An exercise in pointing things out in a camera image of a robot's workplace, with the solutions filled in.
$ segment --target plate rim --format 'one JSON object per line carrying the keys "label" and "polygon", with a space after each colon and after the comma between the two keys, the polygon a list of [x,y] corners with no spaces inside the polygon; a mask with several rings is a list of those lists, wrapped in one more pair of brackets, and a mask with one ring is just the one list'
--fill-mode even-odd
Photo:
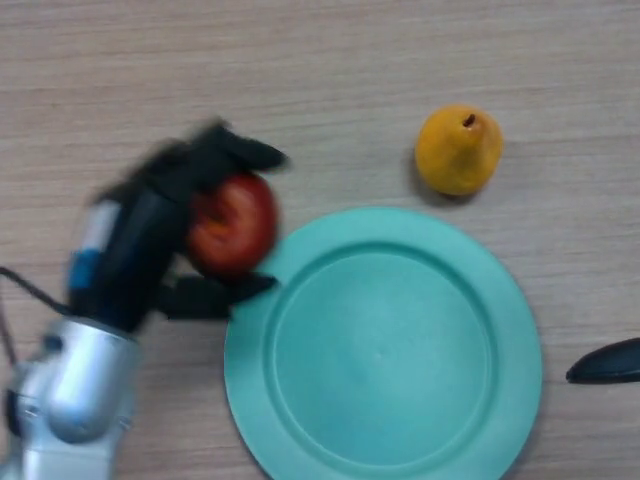
{"label": "plate rim", "polygon": [[[525,398],[523,395],[518,395],[516,391],[516,394],[511,396],[515,396],[517,398],[501,398],[499,399],[500,405],[492,406],[492,408],[498,408],[499,406],[501,406],[502,408],[506,409],[506,415],[499,413],[497,416],[506,417],[506,419],[503,421],[503,425],[501,425],[500,428],[510,429],[510,431],[512,432],[510,438],[508,439],[508,441],[505,441],[503,439],[503,445],[498,445],[496,447],[497,442],[495,437],[497,434],[495,433],[495,431],[497,429],[497,426],[496,420],[493,420],[493,430],[490,429],[489,433],[494,431],[494,438],[491,438],[492,435],[487,434],[487,429],[481,429],[481,431],[477,433],[477,436],[488,437],[485,440],[484,447],[482,448],[476,446],[476,453],[474,453],[473,451],[470,453],[465,452],[464,455],[462,455],[462,460],[459,459],[457,462],[459,464],[458,471],[464,471],[467,473],[464,478],[469,478],[468,471],[472,471],[470,469],[477,470],[478,465],[482,465],[484,470],[482,470],[482,472],[479,472],[479,476],[477,478],[501,478],[519,457],[531,435],[531,432],[535,425],[535,421],[538,417],[543,393],[544,359],[533,311],[526,299],[522,288],[517,283],[513,275],[511,275],[507,267],[484,245],[482,245],[480,242],[478,242],[476,239],[474,239],[458,227],[447,223],[446,221],[433,215],[427,215],[418,211],[397,207],[359,207],[321,216],[295,230],[282,242],[280,242],[272,255],[263,263],[259,270],[266,273],[275,274],[280,280],[283,281],[283,284],[286,285],[286,283],[292,278],[291,275],[293,275],[293,273],[299,271],[308,264],[306,261],[301,261],[300,263],[297,263],[297,266],[295,267],[292,267],[290,265],[288,268],[284,268],[285,264],[292,263],[287,260],[291,256],[295,257],[296,255],[298,255],[301,256],[302,259],[308,258],[313,260],[314,258],[318,257],[318,252],[323,250],[330,251],[332,249],[335,249],[336,247],[344,248],[344,246],[347,245],[348,242],[361,243],[364,241],[371,241],[372,234],[374,236],[382,235],[382,237],[386,238],[387,240],[391,239],[389,243],[391,243],[392,241],[395,242],[394,239],[398,239],[398,243],[402,243],[403,245],[409,244],[410,246],[416,247],[415,236],[412,237],[411,235],[407,235],[406,238],[401,238],[398,236],[399,234],[397,232],[390,231],[389,228],[381,228],[379,226],[381,218],[383,218],[387,224],[391,223],[392,225],[404,225],[405,227],[417,229],[418,232],[421,232],[422,234],[425,234],[429,228],[439,229],[440,237],[447,237],[445,239],[446,241],[444,241],[443,243],[443,240],[440,240],[441,245],[439,245],[438,248],[435,248],[436,245],[434,245],[434,243],[437,242],[431,241],[431,243],[429,244],[429,246],[431,247],[429,248],[430,254],[433,254],[433,250],[435,248],[436,251],[442,249],[444,249],[442,251],[448,251],[449,253],[447,255],[450,256],[452,249],[457,248],[460,244],[466,246],[465,248],[468,248],[469,251],[471,251],[473,255],[477,257],[477,261],[481,261],[493,270],[490,271],[490,273],[493,275],[497,275],[497,279],[502,283],[503,289],[508,287],[507,290],[511,290],[511,294],[515,296],[515,303],[519,304],[520,308],[519,315],[521,315],[521,320],[518,324],[523,323],[522,319],[527,320],[527,322],[524,323],[526,323],[528,326],[525,326],[524,328],[525,331],[527,329],[529,330],[528,342],[524,342],[522,345],[518,346],[518,348],[525,348],[528,350],[528,353],[524,355],[524,358],[526,359],[528,356],[528,367],[530,369],[533,369],[533,371],[530,371],[527,375],[525,375],[525,377],[528,378],[528,380],[524,382],[525,389],[528,390],[528,397]],[[337,237],[334,236],[333,238],[328,239],[323,237],[323,232],[326,236],[326,233],[331,230],[325,228],[327,225],[335,224],[339,226],[340,224],[344,224],[344,222],[346,222],[348,226],[352,228],[345,229],[343,227],[342,232]],[[427,248],[421,243],[419,243],[417,246],[423,251],[427,250]],[[469,275],[472,277],[472,279],[474,277],[477,277],[478,272],[476,272],[476,275],[473,275],[472,272],[470,273],[470,271],[464,266],[460,267],[461,259],[459,261],[453,261],[451,260],[451,258],[446,258],[446,260],[447,263],[454,263],[459,268],[462,268],[462,270],[466,273],[465,280],[468,280],[467,277]],[[493,310],[498,309],[498,305],[500,305],[500,299],[495,298],[495,295],[490,295],[491,292],[487,290],[486,287],[482,286],[482,283],[480,283],[480,286],[478,286],[478,281],[479,280],[475,278],[475,280],[470,281],[470,284],[474,287],[474,290],[481,290],[481,293],[484,292],[482,297],[485,300],[485,303],[487,301],[490,301],[491,308]],[[270,317],[268,312],[273,308],[277,298],[278,291],[275,290],[273,292],[264,294],[251,302],[246,302],[245,304],[236,307],[236,309],[234,310],[234,319],[230,322],[227,330],[224,353],[225,390],[231,415],[235,422],[235,426],[242,437],[242,440],[249,449],[249,452],[253,455],[254,459],[261,466],[261,468],[265,472],[267,472],[267,474],[270,475],[271,478],[274,478],[276,480],[290,480],[293,478],[299,478],[299,474],[295,474],[296,469],[303,469],[302,471],[306,472],[307,478],[322,478],[327,480],[353,480],[355,478],[371,478],[370,473],[364,473],[366,472],[366,469],[360,470],[356,468],[348,473],[345,473],[345,471],[336,471],[333,470],[332,467],[329,466],[326,462],[323,462],[318,458],[309,455],[307,449],[304,446],[299,445],[295,441],[295,439],[291,435],[289,435],[286,427],[284,427],[282,422],[280,422],[279,416],[275,412],[275,407],[270,404],[270,397],[267,393],[267,382],[264,379],[264,375],[262,375],[261,373],[264,370],[264,367],[261,363],[261,359],[264,358],[264,345],[261,341],[261,331],[265,326],[264,324],[267,323],[266,320]],[[259,314],[264,309],[266,309],[266,311],[259,319],[256,320],[256,314]],[[497,315],[495,311],[489,313],[492,313],[494,316]],[[501,332],[501,338],[508,338],[510,326],[506,321],[500,321],[501,323],[499,330]],[[253,370],[248,369],[247,365],[243,365],[243,362],[239,361],[242,356],[229,355],[230,349],[233,349],[234,342],[240,342],[240,344],[242,344],[242,342],[246,342],[249,348],[245,349],[250,358],[258,356],[255,358],[256,361],[253,362]],[[498,348],[501,348],[502,350],[506,349],[506,352],[499,351],[498,355],[502,356],[506,353],[509,356],[513,357],[514,348],[509,348],[510,342],[506,346],[504,342],[504,339],[502,343],[499,340],[496,340],[496,343],[498,343]],[[513,380],[517,379],[517,377],[514,376],[514,372],[512,371],[515,367],[506,367],[504,365],[505,364],[503,362],[503,368],[507,368],[509,378],[511,378],[514,382],[513,385],[517,386],[518,382]],[[242,372],[240,376],[234,373],[238,370]],[[255,398],[255,392],[253,395],[251,395],[252,398],[243,398],[241,393],[243,391],[242,389],[250,385],[253,385],[254,389],[257,387],[258,392],[262,391],[262,398]],[[504,384],[499,385],[499,387],[501,389],[500,394],[503,395],[503,390],[505,388]],[[525,412],[522,412],[522,410],[518,410],[519,414],[514,415],[513,409],[516,407],[524,408]],[[505,425],[505,421],[511,421],[513,422],[513,425]],[[259,438],[257,438],[260,437],[260,435],[257,435],[256,437],[256,435],[254,435],[254,432],[260,432],[261,429],[264,430],[265,428],[271,430],[271,437],[268,442],[260,442]],[[477,444],[480,441],[481,439],[476,439],[475,442],[471,443]],[[277,457],[279,456],[279,448],[277,446],[278,442],[285,443],[283,449],[288,453],[287,468],[283,468],[283,462],[274,460],[274,458],[277,459]],[[500,461],[495,460],[496,453],[492,450],[496,449],[502,450],[502,454],[498,454],[498,456],[503,457]],[[493,462],[482,462],[481,458],[479,458],[482,457],[482,454],[484,454],[487,458],[494,458]],[[415,475],[409,474],[407,472],[407,475],[402,477],[386,478],[399,478],[401,480],[445,480],[454,478],[452,475],[455,475],[455,469],[454,471],[451,471],[451,467],[447,468],[447,465],[451,465],[451,462],[455,464],[455,461],[456,457],[453,457],[450,462],[445,462],[444,465],[436,471],[431,470],[422,473],[418,472]]]}

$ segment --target black object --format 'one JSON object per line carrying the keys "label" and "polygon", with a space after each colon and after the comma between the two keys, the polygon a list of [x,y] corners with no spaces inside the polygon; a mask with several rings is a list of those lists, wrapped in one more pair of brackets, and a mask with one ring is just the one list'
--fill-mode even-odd
{"label": "black object", "polygon": [[[24,291],[26,291],[29,295],[36,298],[40,302],[44,303],[46,306],[51,308],[54,312],[59,313],[60,315],[68,315],[69,309],[66,305],[54,300],[49,294],[47,294],[44,290],[36,287],[29,280],[22,277],[20,274],[14,272],[13,270],[0,267],[0,276],[5,277],[11,280],[13,283],[18,285]],[[4,314],[4,305],[2,305],[2,297],[0,297],[0,340],[2,341],[2,346],[4,348],[4,352],[9,360],[9,364],[14,366],[18,363],[18,355],[16,354],[15,342],[13,340],[13,335],[11,334],[11,330],[9,329],[9,322]]]}
{"label": "black object", "polygon": [[567,372],[569,383],[612,384],[640,381],[640,338],[600,348]]}
{"label": "black object", "polygon": [[11,389],[4,394],[4,420],[9,431],[17,438],[22,438],[18,419],[18,394]]}
{"label": "black object", "polygon": [[[190,141],[164,145],[124,182],[97,197],[96,212],[102,208],[117,213],[109,229],[90,227],[86,238],[95,240],[96,231],[104,237],[98,248],[83,246],[74,255],[71,313],[136,333],[150,310],[160,309],[174,319],[228,318],[238,292],[257,294],[271,288],[275,279],[258,281],[249,275],[229,285],[207,277],[178,282],[172,293],[163,280],[175,255],[185,250],[195,194],[214,191],[235,173],[271,170],[285,160],[279,150],[234,134],[222,121]],[[163,295],[169,298],[157,304]]]}

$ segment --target yellow pear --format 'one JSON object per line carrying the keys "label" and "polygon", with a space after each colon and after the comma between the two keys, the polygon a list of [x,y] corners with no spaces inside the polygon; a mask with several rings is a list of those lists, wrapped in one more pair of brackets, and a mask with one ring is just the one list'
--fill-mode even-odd
{"label": "yellow pear", "polygon": [[470,105],[448,105],[425,121],[415,146],[420,176],[445,195],[471,195],[495,172],[503,148],[498,122]]}

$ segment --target black cable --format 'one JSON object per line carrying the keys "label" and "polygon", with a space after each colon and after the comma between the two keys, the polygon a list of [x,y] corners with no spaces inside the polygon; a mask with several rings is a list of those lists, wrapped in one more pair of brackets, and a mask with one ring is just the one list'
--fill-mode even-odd
{"label": "black cable", "polygon": [[60,315],[69,315],[69,309],[66,305],[58,302],[44,290],[36,287],[33,283],[29,282],[13,270],[9,270],[6,267],[0,267],[0,275],[20,286],[29,295],[40,300],[40,302],[44,303],[54,312],[59,313]]}
{"label": "black cable", "polygon": [[[44,290],[36,287],[34,284],[14,272],[13,270],[9,270],[6,267],[0,267],[0,276],[6,277],[11,280],[16,285],[20,286],[24,291],[26,291],[32,297],[40,300],[46,306],[51,308],[54,312],[59,313],[60,315],[68,315],[68,308],[53,299],[49,294],[47,294]],[[7,321],[6,315],[4,313],[4,306],[2,303],[2,297],[0,296],[0,339],[2,340],[2,344],[4,350],[7,354],[7,358],[11,365],[15,365],[18,361],[18,356],[16,354],[15,342],[13,341],[13,336],[11,335],[11,331],[9,330],[9,322]]]}

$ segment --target pear stem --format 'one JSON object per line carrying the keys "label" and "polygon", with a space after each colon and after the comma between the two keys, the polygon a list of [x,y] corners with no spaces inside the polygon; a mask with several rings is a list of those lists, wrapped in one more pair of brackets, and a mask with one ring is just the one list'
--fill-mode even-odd
{"label": "pear stem", "polygon": [[469,128],[471,125],[475,123],[475,121],[476,121],[476,115],[472,113],[467,117],[467,119],[464,122],[462,122],[462,126]]}

